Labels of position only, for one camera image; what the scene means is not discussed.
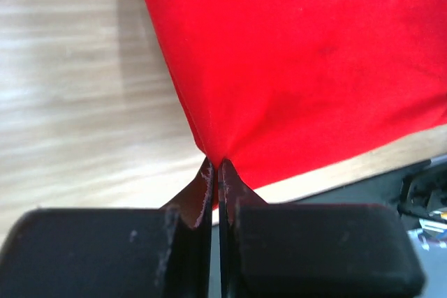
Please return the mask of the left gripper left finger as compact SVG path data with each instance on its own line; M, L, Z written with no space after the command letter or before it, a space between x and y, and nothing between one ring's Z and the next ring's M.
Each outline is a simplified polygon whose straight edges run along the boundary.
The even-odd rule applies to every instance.
M206 297L214 169L158 209L28 211L1 247L2 297Z

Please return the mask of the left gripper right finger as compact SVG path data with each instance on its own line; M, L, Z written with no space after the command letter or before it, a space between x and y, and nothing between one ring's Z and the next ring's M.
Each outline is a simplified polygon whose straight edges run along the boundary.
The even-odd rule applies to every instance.
M223 297L416 297L425 274L395 211L269 204L218 169Z

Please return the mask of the red t-shirt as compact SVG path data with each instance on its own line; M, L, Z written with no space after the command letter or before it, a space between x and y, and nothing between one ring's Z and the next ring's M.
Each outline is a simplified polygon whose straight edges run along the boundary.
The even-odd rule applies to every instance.
M145 0L198 148L252 188L446 123L446 0Z

